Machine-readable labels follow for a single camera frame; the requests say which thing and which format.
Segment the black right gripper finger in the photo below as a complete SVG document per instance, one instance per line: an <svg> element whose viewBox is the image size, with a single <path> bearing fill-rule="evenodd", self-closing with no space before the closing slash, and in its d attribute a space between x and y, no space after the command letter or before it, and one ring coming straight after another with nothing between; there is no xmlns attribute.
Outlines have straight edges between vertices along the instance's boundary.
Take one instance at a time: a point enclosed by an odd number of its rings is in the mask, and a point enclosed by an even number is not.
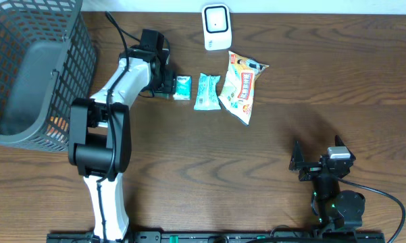
<svg viewBox="0 0 406 243"><path fill-rule="evenodd" d="M339 135L336 135L335 138L334 138L334 140L335 140L335 145L336 145L336 146L344 146L344 147L347 148L348 152L350 153L350 156L351 156L351 160L352 160L352 161L355 161L355 160L356 160L356 156L348 149L348 147L344 144L344 142L342 141L342 139L340 138Z"/></svg>
<svg viewBox="0 0 406 243"><path fill-rule="evenodd" d="M305 159L299 141L294 142L293 151L288 169L290 171L298 171L304 167Z"/></svg>

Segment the green Kleenex tissue pack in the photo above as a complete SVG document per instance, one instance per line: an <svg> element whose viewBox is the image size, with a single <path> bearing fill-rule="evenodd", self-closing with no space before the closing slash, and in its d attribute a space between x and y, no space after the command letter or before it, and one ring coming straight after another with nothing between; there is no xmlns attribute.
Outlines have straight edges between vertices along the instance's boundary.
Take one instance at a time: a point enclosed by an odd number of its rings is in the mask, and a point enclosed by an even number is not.
<svg viewBox="0 0 406 243"><path fill-rule="evenodd" d="M176 93L174 100L185 101L191 99L192 78L190 76L176 77Z"/></svg>

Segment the teal wet wipe packet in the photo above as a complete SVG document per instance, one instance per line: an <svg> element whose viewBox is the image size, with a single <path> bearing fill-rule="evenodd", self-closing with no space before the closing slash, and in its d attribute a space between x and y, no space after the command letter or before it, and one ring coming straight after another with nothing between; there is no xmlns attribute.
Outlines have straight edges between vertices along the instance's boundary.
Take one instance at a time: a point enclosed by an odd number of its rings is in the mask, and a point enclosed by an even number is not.
<svg viewBox="0 0 406 243"><path fill-rule="evenodd" d="M216 93L216 86L219 81L220 76L200 74L194 110L211 111L221 109Z"/></svg>

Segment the yellow snack bag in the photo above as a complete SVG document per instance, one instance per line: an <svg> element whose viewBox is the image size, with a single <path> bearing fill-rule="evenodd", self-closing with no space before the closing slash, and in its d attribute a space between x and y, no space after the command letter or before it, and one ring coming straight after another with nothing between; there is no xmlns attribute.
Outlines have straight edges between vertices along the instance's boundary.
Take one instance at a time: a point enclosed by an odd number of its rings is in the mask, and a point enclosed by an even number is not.
<svg viewBox="0 0 406 243"><path fill-rule="evenodd" d="M229 113L248 126L253 110L256 79L269 65L232 51L228 54L228 70L218 99Z"/></svg>

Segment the green Zam-Buk tin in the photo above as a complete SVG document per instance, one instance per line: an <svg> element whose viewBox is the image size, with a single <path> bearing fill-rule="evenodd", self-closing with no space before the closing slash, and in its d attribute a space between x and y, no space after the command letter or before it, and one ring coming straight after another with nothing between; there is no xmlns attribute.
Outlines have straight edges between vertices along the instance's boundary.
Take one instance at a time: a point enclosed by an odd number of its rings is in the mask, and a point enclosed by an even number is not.
<svg viewBox="0 0 406 243"><path fill-rule="evenodd" d="M166 93L155 93L155 98L170 100L173 98L173 95Z"/></svg>

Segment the orange tissue pack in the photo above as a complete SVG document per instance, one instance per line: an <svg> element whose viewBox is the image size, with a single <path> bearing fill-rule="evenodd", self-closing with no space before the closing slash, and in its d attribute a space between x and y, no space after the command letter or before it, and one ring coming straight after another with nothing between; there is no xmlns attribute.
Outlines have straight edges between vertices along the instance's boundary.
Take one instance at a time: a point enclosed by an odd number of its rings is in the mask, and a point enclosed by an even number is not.
<svg viewBox="0 0 406 243"><path fill-rule="evenodd" d="M63 142L68 134L68 122L62 117L50 117L51 125L47 126L48 137Z"/></svg>

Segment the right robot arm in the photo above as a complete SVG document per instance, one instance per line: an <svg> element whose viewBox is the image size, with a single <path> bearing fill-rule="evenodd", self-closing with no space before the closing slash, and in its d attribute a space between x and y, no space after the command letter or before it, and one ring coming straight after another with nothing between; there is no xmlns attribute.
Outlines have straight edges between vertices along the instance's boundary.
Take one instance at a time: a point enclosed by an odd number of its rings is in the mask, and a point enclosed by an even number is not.
<svg viewBox="0 0 406 243"><path fill-rule="evenodd" d="M341 190L339 185L340 180L350 173L355 160L339 136L335 136L335 145L329 147L317 162L306 162L300 144L294 143L289 169L299 173L299 181L313 184L311 208L320 221L314 230L319 238L338 232L353 233L363 225L364 195Z"/></svg>

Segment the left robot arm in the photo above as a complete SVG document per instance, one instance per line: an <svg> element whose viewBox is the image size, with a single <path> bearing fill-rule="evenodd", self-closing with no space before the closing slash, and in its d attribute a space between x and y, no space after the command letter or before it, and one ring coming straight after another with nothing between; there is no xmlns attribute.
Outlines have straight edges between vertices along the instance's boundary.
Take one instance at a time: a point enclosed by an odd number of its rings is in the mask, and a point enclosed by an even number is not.
<svg viewBox="0 0 406 243"><path fill-rule="evenodd" d="M140 42L126 47L105 86L70 109L68 159L89 189L96 242L123 242L126 213L123 174L130 162L130 108L141 92L172 95L176 73L168 69L170 44L156 30L144 29Z"/></svg>

